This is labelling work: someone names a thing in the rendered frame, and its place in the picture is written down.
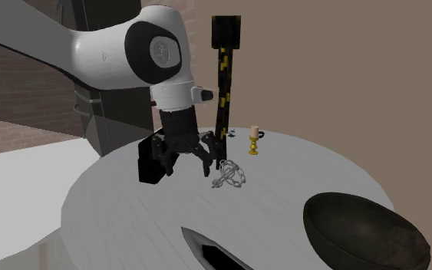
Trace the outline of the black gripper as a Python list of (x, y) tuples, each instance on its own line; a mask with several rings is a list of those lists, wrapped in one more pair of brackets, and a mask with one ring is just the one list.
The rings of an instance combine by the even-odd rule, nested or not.
[(151, 137), (152, 155), (171, 176), (178, 153), (195, 153), (203, 162), (203, 175), (209, 176), (216, 158), (214, 132), (198, 133), (195, 107), (178, 111), (160, 111), (163, 135)]

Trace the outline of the black box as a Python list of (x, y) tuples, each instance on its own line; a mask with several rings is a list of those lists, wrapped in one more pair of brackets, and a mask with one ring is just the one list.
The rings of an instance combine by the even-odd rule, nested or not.
[(141, 183), (155, 185), (166, 175), (166, 170), (160, 161), (153, 158), (152, 137), (147, 137), (138, 143), (137, 163)]

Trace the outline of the gold candlestick with candle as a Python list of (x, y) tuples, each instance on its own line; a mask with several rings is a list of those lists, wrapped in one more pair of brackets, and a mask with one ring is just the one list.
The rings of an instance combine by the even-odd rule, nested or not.
[(257, 141), (259, 140), (259, 127), (258, 126), (251, 126), (250, 127), (249, 139), (250, 139), (250, 147), (249, 147), (248, 154), (257, 155), (258, 154)]

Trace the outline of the dark tall appliance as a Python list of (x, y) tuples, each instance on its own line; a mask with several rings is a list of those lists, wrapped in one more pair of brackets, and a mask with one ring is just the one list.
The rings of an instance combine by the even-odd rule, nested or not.
[[(141, 0), (58, 0), (58, 22), (78, 31), (96, 31), (139, 15)], [(99, 156), (141, 140), (154, 131), (150, 89), (96, 91), (75, 84), (74, 112), (84, 138)]]

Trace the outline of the round white table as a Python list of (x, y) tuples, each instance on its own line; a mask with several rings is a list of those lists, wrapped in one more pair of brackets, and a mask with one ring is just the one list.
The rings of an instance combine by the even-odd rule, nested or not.
[(70, 188), (61, 234), (78, 270), (204, 270), (183, 237), (192, 229), (252, 270), (330, 270), (311, 247), (303, 206), (317, 193), (363, 196), (391, 207), (385, 191), (362, 168), (334, 151), (266, 131), (249, 153), (250, 131), (237, 127), (227, 156), (246, 182), (212, 185), (201, 161), (181, 155), (157, 184), (138, 177), (138, 145), (99, 159)]

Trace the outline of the grey dish with black hollow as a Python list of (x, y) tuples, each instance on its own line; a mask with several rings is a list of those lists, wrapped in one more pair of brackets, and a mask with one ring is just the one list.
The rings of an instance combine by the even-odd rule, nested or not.
[(185, 227), (183, 237), (205, 270), (254, 270), (212, 239)]

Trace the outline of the black yellow pole with block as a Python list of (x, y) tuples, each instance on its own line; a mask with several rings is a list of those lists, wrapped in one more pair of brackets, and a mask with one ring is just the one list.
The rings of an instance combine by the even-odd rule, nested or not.
[(218, 50), (218, 107), (216, 115), (215, 144), (216, 169), (227, 159), (226, 134), (229, 131), (229, 110), (232, 86), (233, 51), (240, 48), (240, 15), (214, 15), (212, 22), (212, 48)]

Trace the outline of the large black bowl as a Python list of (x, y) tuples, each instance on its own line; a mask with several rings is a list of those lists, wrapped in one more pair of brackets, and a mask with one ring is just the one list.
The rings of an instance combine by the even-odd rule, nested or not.
[(361, 196), (326, 192), (303, 208), (312, 248), (332, 270), (428, 270), (430, 245), (411, 222)]

